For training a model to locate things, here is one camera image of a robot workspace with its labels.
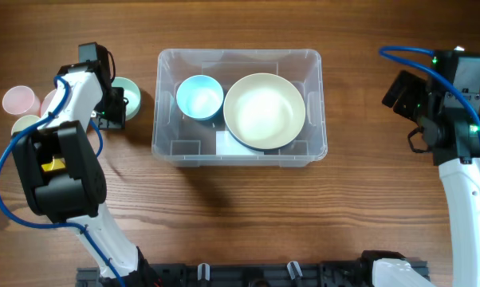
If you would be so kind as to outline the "pink plastic cup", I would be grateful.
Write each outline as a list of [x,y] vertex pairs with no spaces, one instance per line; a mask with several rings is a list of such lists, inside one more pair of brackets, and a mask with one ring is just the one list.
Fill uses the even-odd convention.
[[41,102],[34,91],[25,85],[10,88],[2,98],[3,109],[13,116],[37,116]]

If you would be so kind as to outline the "dark blue plate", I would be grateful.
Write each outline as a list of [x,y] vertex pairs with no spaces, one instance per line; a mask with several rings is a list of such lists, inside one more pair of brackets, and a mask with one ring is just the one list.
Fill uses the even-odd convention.
[[295,139],[293,139],[293,140],[290,140],[287,144],[282,145],[282,146],[280,146],[280,147],[257,148],[257,147],[250,146],[250,145],[248,145],[248,144],[243,143],[239,138],[237,138],[237,137],[232,133],[232,131],[231,131],[229,128],[226,128],[226,129],[225,129],[225,132],[228,132],[228,133],[230,134],[230,136],[231,136],[237,143],[241,144],[243,147],[247,147],[247,148],[249,148],[249,149],[251,149],[251,150],[255,150],[255,151],[263,151],[263,152],[265,152],[265,151],[266,151],[266,152],[270,151],[270,152],[272,152],[272,151],[275,151],[275,150],[277,150],[277,149],[281,149],[281,148],[284,148],[284,147],[288,147],[289,145],[293,144],[293,142],[295,142]]

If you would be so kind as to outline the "light blue plastic bowl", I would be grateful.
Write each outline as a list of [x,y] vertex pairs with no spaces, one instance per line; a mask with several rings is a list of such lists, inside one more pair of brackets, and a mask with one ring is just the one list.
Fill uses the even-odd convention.
[[180,111],[194,120],[209,120],[224,101],[222,86],[207,75],[194,75],[181,83],[176,92]]

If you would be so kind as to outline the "cream plastic plate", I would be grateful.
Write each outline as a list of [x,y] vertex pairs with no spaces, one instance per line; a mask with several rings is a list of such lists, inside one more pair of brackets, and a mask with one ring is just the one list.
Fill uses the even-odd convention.
[[228,90],[223,116],[226,126],[243,143],[272,148],[297,138],[305,124],[306,107],[298,89],[285,78],[254,73]]

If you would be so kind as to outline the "mint green plastic bowl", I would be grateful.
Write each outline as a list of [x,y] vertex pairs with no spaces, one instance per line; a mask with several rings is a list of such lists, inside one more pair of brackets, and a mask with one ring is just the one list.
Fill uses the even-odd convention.
[[124,98],[127,100],[126,104],[126,120],[131,120],[140,110],[141,106],[141,92],[136,83],[125,77],[116,77],[112,82],[114,88],[124,89]]

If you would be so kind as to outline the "pale green plastic cup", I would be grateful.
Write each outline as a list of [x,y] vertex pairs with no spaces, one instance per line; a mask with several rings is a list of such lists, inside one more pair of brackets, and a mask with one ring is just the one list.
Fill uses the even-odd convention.
[[39,116],[35,115],[26,115],[19,118],[11,128],[11,135],[16,132],[21,132],[22,130],[28,128],[29,126],[36,124],[40,120]]

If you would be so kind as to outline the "yellow plastic cup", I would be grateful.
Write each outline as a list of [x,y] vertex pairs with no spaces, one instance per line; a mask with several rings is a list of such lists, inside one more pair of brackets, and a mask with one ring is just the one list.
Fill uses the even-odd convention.
[[41,165],[44,172],[59,171],[66,169],[65,161],[63,159],[53,158],[51,163],[44,163]]

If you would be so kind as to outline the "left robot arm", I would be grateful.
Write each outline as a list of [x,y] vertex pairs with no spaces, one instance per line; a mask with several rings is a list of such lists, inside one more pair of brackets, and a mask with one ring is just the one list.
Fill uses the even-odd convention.
[[87,127],[125,126],[124,90],[112,86],[116,67],[112,54],[96,42],[78,47],[79,61],[64,65],[53,78],[57,89],[42,118],[14,133],[0,159],[14,162],[30,209],[49,223],[27,222],[30,228],[68,228],[99,266],[103,286],[160,286],[162,281],[131,243],[105,203],[104,172],[86,134]]

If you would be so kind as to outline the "pink plastic bowl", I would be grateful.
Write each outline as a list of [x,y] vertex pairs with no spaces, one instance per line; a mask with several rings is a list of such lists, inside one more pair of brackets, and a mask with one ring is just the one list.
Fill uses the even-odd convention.
[[55,96],[55,94],[57,93],[57,90],[56,89],[53,89],[51,92],[49,92],[44,100],[41,102],[41,107],[40,107],[40,112],[39,112],[39,116],[42,117],[45,112],[47,111],[53,97]]

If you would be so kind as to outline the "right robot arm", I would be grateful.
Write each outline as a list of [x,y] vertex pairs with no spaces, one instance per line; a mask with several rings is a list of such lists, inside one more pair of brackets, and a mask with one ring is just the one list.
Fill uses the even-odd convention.
[[480,286],[480,54],[456,48],[384,46],[379,54],[426,73],[403,70],[382,99],[416,124],[447,197],[453,284]]

